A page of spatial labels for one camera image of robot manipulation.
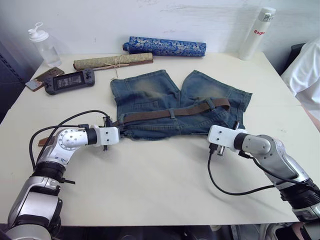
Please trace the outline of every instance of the blue patterned case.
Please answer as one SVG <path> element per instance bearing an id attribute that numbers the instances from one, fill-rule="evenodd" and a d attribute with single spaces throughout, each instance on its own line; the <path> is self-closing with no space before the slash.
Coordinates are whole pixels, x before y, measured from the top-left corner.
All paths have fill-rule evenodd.
<path id="1" fill-rule="evenodd" d="M 158 56 L 203 57 L 207 44 L 204 42 L 178 41 L 131 36 L 122 46 L 130 54 L 152 53 Z"/>

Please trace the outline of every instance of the white table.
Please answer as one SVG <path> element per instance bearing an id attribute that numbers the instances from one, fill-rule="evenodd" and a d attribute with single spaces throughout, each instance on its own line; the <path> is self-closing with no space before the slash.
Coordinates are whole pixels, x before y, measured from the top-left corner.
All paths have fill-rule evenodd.
<path id="1" fill-rule="evenodd" d="M 106 55 L 63 55 L 60 66 L 73 72 L 73 60 Z M 49 67 L 42 64 L 35 76 Z M 155 56 L 154 63 L 117 70 L 120 79 L 165 69 L 180 88 L 194 69 L 220 82 L 253 93 L 244 113 L 251 134 L 281 139 L 313 181 L 320 185 L 320 135 L 299 102 L 291 95 L 263 53 L 252 61 L 235 54 L 213 53 L 204 58 Z M 25 180 L 32 173 L 28 145 L 32 134 L 56 125 L 76 113 L 98 109 L 116 119 L 116 103 L 110 80 L 114 69 L 95 72 L 95 86 L 47 95 L 44 89 L 25 88 L 0 126 L 0 223 Z M 91 113 L 73 124 L 102 124 L 102 116 Z M 246 196 L 219 192 L 207 171 L 209 143 L 204 136 L 176 136 L 161 141 L 122 139 L 109 151 L 93 146 L 79 149 L 65 177 L 76 185 L 64 184 L 62 224 L 65 226 L 220 225 L 293 222 L 291 206 L 276 189 Z M 33 147 L 35 155 L 40 148 Z M 212 174 L 224 189 L 234 192 L 269 185 L 251 160 L 226 150 L 214 157 Z"/>

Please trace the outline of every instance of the white thermos bottle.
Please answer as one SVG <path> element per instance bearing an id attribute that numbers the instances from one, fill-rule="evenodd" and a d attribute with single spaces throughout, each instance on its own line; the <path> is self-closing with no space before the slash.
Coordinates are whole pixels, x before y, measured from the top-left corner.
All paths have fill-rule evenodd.
<path id="1" fill-rule="evenodd" d="M 274 18 L 276 10 L 271 7 L 263 7 L 249 32 L 244 44 L 239 51 L 239 59 L 249 61 L 254 55 L 259 43 L 270 26 L 270 20 Z"/>
<path id="2" fill-rule="evenodd" d="M 60 57 L 49 37 L 49 33 L 38 30 L 42 25 L 42 22 L 37 22 L 35 28 L 28 30 L 29 40 L 36 46 L 40 55 L 49 67 L 57 67 L 61 65 Z"/>

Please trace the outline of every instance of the white cloth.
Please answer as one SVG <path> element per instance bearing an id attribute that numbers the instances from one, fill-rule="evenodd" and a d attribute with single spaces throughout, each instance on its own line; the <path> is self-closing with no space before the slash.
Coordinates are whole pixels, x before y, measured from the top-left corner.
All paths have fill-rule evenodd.
<path id="1" fill-rule="evenodd" d="M 281 78 L 300 103 L 320 121 L 320 37 L 303 45 Z"/>

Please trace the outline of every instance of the denim shorts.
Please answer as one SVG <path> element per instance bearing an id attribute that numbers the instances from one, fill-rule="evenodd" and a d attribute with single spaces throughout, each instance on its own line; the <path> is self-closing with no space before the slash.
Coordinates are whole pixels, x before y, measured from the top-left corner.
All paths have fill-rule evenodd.
<path id="1" fill-rule="evenodd" d="M 194 70 L 181 90 L 165 70 L 150 72 L 110 83 L 117 106 L 120 134 L 132 139 L 160 140 L 175 135 L 207 135 L 212 125 L 233 128 L 236 121 L 244 129 L 243 113 L 250 102 L 248 93 Z M 229 110 L 215 107 L 212 100 L 227 98 Z M 192 108 L 207 102 L 210 110 L 188 116 L 174 116 L 172 110 Z M 126 116 L 139 112 L 168 110 L 170 117 L 124 123 Z"/>

